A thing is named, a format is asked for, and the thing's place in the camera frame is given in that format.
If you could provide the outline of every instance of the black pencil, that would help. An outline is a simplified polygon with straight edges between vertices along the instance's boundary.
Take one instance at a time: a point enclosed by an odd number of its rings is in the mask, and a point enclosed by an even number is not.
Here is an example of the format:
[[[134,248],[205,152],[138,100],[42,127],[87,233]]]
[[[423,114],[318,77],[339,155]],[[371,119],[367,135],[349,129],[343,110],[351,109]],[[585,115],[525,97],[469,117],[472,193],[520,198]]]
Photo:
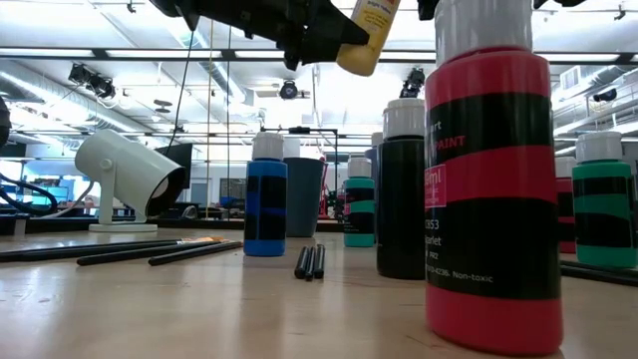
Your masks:
[[[638,278],[628,275],[612,274],[604,271],[577,268],[566,265],[560,266],[560,274],[573,278],[638,287]]]
[[[308,262],[306,263],[306,281],[312,281],[315,269],[315,247],[310,247],[308,252]]]
[[[241,248],[241,242],[228,242],[228,243],[217,243],[210,244],[199,248],[181,250],[179,252],[174,252],[165,255],[154,256],[149,259],[150,265],[162,265],[171,263],[178,260],[190,259],[199,257],[202,255],[218,253],[221,251],[226,251],[230,249]]]
[[[169,239],[169,240],[146,240],[146,241],[134,241],[134,242],[117,242],[117,243],[106,243],[106,244],[83,244],[83,245],[69,245],[62,247],[50,247],[50,248],[38,248],[38,249],[24,249],[24,250],[12,250],[0,252],[0,262],[12,262],[12,261],[21,261],[22,256],[24,254],[33,254],[33,253],[59,253],[61,251],[70,251],[74,252],[78,249],[97,249],[100,248],[126,248],[129,246],[130,248],[142,248],[142,247],[153,247],[158,245],[171,245],[178,244],[180,240],[177,239]]]
[[[211,245],[214,242],[204,241],[195,243],[184,243],[174,245],[164,245],[152,248],[142,248],[133,250],[116,251],[112,253],[89,255],[78,258],[79,265],[93,265],[102,263],[111,263],[114,261],[122,261],[129,259],[148,258],[154,255],[167,254],[175,251],[197,248],[205,245]]]
[[[303,279],[306,277],[306,263],[308,262],[308,247],[304,246],[299,252],[297,258],[297,266],[295,267],[295,278]]]
[[[581,269],[598,270],[598,271],[603,271],[610,274],[626,275],[626,276],[630,276],[630,277],[634,277],[638,279],[638,271],[631,270],[631,269],[603,267],[600,265],[583,264],[578,262],[572,262],[569,260],[561,260],[560,265],[581,268]]]
[[[315,279],[323,278],[325,261],[326,261],[326,247],[322,244],[317,244],[317,255],[315,256],[315,268],[313,270]]]

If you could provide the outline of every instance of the wooden table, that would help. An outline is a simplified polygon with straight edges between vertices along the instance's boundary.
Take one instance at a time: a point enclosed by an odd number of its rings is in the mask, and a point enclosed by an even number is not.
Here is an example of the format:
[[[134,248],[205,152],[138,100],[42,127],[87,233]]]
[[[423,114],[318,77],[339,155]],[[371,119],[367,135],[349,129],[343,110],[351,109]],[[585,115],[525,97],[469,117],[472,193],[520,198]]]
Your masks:
[[[55,233],[0,237],[0,249],[224,235],[240,231]],[[342,236],[289,239],[287,255],[241,251],[150,267],[145,260],[0,264],[2,359],[495,358],[439,338],[424,320],[424,284],[375,269],[374,249]],[[326,277],[293,279],[299,248],[323,243]],[[638,357],[638,289],[565,278],[565,340],[551,358]]]

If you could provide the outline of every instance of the black paint bottle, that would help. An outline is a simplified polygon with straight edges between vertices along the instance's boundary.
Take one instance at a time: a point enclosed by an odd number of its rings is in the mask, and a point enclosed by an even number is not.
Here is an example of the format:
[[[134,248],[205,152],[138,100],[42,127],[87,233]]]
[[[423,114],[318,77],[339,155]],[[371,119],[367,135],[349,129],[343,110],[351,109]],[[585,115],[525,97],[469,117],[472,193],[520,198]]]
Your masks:
[[[391,101],[378,146],[377,270],[397,279],[424,279],[425,104]]]

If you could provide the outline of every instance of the paint bottle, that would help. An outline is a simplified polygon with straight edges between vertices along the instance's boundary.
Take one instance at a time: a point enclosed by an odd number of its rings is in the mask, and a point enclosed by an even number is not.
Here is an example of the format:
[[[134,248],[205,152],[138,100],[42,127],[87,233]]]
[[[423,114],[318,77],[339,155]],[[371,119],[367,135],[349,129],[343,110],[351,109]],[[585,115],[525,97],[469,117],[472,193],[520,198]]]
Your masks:
[[[576,252],[576,229],[574,227],[574,194],[571,172],[576,167],[573,157],[556,159],[556,192],[558,200],[558,227],[556,234],[561,253]]]
[[[280,256],[286,250],[288,165],[282,160],[283,136],[258,133],[246,174],[246,255]]]
[[[348,161],[348,179],[344,186],[344,241],[348,247],[375,245],[375,182],[370,178],[370,160],[352,158]]]
[[[505,355],[562,341],[547,61],[527,0],[442,0],[427,80],[426,317]]]
[[[425,102],[391,101],[379,145],[377,270],[397,279],[426,277],[424,243]]]
[[[342,69],[360,76],[370,76],[375,72],[400,2],[401,0],[357,1],[350,19],[366,30],[370,40],[364,46],[348,44],[341,46],[337,55],[337,64]]]
[[[634,225],[634,183],[623,163],[621,135],[601,132],[578,137],[573,170],[576,253],[593,265],[633,268],[638,261]]]
[[[379,213],[379,210],[377,209],[377,205],[378,205],[377,198],[379,197],[379,187],[377,186],[377,184],[379,183],[379,160],[377,158],[377,152],[378,152],[377,147],[382,142],[383,142],[382,132],[372,134],[372,139],[371,139],[372,148],[364,152],[364,157],[370,160],[370,162],[372,162],[372,180],[375,182],[375,223],[377,222],[377,213]],[[375,243],[376,242],[377,242],[377,230],[375,230]]]

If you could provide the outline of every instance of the white lamp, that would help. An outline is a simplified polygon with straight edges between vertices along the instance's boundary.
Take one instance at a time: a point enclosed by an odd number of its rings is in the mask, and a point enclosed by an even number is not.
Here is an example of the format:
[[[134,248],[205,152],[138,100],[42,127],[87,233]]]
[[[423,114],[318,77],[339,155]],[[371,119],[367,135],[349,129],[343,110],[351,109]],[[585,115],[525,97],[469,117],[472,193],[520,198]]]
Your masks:
[[[76,153],[76,168],[99,182],[100,224],[89,230],[107,232],[156,231],[147,216],[158,215],[177,200],[186,169],[113,130],[100,130]],[[136,220],[113,222],[113,198],[136,211]]]

